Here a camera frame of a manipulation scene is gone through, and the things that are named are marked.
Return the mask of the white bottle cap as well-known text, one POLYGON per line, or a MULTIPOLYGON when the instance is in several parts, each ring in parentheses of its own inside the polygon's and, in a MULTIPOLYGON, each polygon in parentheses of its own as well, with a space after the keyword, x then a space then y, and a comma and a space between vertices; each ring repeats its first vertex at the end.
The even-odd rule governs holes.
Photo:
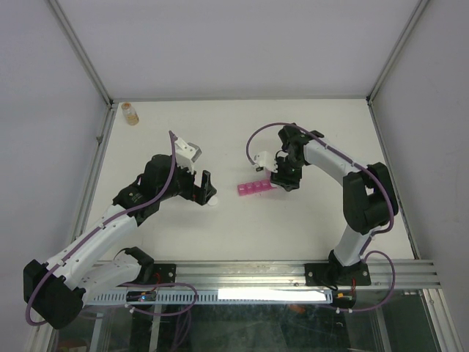
POLYGON ((218 198, 216 196, 211 197, 209 201, 207 202, 209 206, 216 206, 218 204, 218 198))

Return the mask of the pink weekly pill organizer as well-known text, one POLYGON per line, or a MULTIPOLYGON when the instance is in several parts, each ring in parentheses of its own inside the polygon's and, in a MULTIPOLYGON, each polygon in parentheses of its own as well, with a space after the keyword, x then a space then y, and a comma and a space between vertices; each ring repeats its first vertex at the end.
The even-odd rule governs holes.
POLYGON ((272 191, 277 188, 278 186, 272 184, 270 179, 264 178, 261 180, 238 184, 237 193, 240 197, 244 197, 252 194, 260 194, 262 192, 272 191))

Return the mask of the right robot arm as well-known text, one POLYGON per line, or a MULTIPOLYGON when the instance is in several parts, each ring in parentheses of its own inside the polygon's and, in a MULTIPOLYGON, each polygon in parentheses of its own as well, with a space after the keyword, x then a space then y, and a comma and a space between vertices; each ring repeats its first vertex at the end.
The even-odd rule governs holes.
POLYGON ((293 191, 300 187, 302 169, 315 166, 342 187, 342 210, 347 226, 325 264, 306 266, 306 284, 337 290, 341 285, 370 285, 363 253, 377 233, 390 229, 399 209, 388 168, 377 162, 362 166, 328 145, 317 132, 285 125, 279 132, 283 156, 270 182, 293 191))

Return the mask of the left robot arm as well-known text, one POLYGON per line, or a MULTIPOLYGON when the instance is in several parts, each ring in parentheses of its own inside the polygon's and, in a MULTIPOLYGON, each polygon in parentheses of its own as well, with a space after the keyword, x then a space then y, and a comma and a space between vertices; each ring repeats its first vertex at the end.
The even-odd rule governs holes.
POLYGON ((96 267, 95 263, 158 212, 163 201, 182 197, 206 205, 216 193, 209 171, 203 171, 197 185, 196 172, 180 166, 174 155, 154 155, 87 232, 44 263, 32 260, 25 266, 23 297, 28 324, 39 326, 31 317, 36 312, 43 323, 62 329, 97 296, 127 283, 149 283, 154 260, 136 246, 123 249, 106 265, 96 267))

